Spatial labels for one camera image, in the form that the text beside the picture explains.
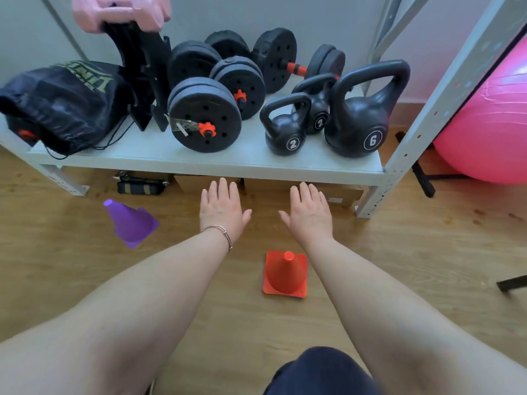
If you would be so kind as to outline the person's right hand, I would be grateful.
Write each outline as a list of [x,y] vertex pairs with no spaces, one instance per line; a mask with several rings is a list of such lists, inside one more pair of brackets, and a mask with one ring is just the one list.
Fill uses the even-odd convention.
[[308,184],[311,192],[311,205],[300,202],[299,186],[290,188],[291,234],[304,251],[320,246],[332,244],[333,219],[331,212],[324,212],[321,208],[319,190]]

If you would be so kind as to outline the pink exercise ball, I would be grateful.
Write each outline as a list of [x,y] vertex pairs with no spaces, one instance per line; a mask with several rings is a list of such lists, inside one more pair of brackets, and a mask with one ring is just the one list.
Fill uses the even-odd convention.
[[496,184],[527,184],[527,35],[434,140],[452,168]]

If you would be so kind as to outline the purple training cone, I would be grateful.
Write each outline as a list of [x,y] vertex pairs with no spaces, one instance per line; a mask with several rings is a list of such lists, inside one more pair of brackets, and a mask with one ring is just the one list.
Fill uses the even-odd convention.
[[114,224],[114,234],[129,249],[137,248],[160,226],[144,208],[135,209],[112,199],[105,200],[103,205]]

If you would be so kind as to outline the black plate dumbbell taped label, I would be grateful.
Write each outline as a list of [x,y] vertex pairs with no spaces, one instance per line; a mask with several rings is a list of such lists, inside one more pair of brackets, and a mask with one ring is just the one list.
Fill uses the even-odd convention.
[[167,62],[170,94],[168,119],[174,137],[200,153],[220,152],[238,139],[242,119],[233,92],[217,74],[230,67],[204,41],[186,40],[176,45]]

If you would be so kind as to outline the small black kettlebell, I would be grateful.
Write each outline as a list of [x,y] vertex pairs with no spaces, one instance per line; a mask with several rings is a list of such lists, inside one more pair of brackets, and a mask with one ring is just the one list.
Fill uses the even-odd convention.
[[[295,112],[270,118],[273,111],[294,104],[300,104]],[[306,140],[311,108],[311,96],[305,92],[292,93],[262,106],[259,117],[266,144],[273,153],[290,156],[298,152]]]

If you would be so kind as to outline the long cardboard box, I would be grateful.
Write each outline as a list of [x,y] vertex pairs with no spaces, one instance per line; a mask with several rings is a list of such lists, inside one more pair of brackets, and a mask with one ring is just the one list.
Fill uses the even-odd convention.
[[[289,193],[292,186],[299,186],[300,182],[290,180],[274,179],[243,179],[245,189],[250,193]],[[332,184],[332,183],[313,183],[322,192],[328,204],[351,207],[359,200],[364,193],[363,186]]]

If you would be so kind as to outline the black dumbbell stand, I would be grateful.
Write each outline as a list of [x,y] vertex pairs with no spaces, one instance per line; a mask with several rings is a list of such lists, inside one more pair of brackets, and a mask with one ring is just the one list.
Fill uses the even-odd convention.
[[128,114],[141,131],[154,119],[159,129],[165,132],[169,126],[169,38],[158,32],[144,32],[134,21],[124,24],[103,22],[102,30],[113,40],[121,55],[119,74],[128,89]]

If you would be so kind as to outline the large black kettlebell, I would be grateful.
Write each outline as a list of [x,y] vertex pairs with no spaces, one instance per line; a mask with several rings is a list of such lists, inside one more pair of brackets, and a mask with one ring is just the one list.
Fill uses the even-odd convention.
[[[330,119],[324,129],[333,150],[349,158],[378,150],[386,140],[391,114],[410,76],[411,67],[403,59],[381,61],[341,76],[330,93]],[[355,86],[384,77],[392,80],[372,96],[346,99]]]

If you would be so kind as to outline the black metal floor stand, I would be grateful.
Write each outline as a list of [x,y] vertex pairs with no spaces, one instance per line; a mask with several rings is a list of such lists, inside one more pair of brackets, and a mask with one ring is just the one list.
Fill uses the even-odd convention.
[[436,193],[436,189],[431,183],[434,180],[472,179],[471,177],[461,174],[461,173],[441,173],[441,174],[425,173],[424,169],[419,163],[420,158],[421,157],[418,157],[416,162],[412,165],[412,173],[415,175],[421,189],[423,190],[427,198],[433,198]]

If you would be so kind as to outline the person's left hand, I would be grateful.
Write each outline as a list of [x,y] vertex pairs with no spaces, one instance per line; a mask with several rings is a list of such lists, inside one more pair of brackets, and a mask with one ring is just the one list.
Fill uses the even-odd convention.
[[228,183],[230,199],[219,201],[218,182],[212,181],[209,189],[203,189],[209,193],[209,209],[200,209],[200,231],[216,228],[228,238],[229,247],[232,247],[244,231],[241,225],[241,214],[244,211],[236,183]]

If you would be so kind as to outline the black furniture leg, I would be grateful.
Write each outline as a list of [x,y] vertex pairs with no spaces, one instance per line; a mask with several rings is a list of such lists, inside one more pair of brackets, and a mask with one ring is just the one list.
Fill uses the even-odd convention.
[[525,288],[527,287],[527,274],[498,281],[496,285],[502,293],[508,293],[514,290]]

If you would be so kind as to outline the person's left forearm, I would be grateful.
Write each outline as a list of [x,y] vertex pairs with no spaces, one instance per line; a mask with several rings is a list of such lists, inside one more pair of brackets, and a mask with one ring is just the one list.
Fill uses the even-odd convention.
[[208,228],[0,343],[0,395],[141,395],[188,330],[228,249],[224,234]]

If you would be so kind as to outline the person's right forearm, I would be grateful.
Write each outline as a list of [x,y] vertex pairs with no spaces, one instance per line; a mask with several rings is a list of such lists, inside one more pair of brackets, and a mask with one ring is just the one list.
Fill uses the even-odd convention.
[[389,395],[527,395],[527,369],[332,237],[302,247],[355,349]]

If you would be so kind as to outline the grey metal shelving rack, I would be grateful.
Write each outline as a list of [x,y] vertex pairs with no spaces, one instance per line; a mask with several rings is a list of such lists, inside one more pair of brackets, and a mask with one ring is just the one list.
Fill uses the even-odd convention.
[[17,137],[3,117],[0,147],[76,196],[85,195],[89,186],[77,184],[60,166],[366,185],[370,188],[355,210],[357,217],[371,218],[525,26],[527,0],[492,0],[385,166],[378,151],[347,159],[323,139],[309,139],[295,156],[275,156],[265,145],[257,117],[243,124],[233,146],[213,154],[193,152],[179,145],[169,130],[161,132],[151,123],[144,132],[133,124],[105,151],[57,160],[42,145],[30,147]]

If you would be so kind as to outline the black drawstring bag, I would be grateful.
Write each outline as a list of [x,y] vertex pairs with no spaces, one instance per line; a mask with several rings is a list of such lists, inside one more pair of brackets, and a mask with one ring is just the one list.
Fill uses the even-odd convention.
[[22,72],[0,87],[0,113],[31,146],[69,156],[96,146],[128,114],[134,95],[121,66],[74,60]]

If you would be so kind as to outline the person's dark blue shorts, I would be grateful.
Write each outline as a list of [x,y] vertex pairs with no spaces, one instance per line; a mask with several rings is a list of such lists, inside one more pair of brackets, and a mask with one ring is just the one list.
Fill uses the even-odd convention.
[[346,353],[314,346],[281,366],[263,395],[382,395],[374,380]]

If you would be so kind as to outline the pink hex dumbbell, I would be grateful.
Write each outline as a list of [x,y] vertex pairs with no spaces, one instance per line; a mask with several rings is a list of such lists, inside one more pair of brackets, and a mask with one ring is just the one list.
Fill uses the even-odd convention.
[[171,20],[170,0],[72,0],[76,23],[87,33],[102,33],[103,23],[135,22],[143,32],[161,32]]

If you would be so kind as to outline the medium black kettlebell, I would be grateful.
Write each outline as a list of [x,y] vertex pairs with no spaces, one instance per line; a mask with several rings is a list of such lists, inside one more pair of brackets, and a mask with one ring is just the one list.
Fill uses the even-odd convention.
[[308,114],[307,135],[320,133],[329,118],[329,100],[331,89],[339,76],[331,72],[319,74],[299,82],[292,93],[305,92],[312,101]]

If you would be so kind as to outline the orange training cone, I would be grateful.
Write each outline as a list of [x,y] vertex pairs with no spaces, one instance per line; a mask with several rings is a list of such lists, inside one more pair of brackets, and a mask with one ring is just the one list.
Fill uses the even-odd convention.
[[268,251],[262,283],[266,294],[307,296],[307,257],[291,251]]

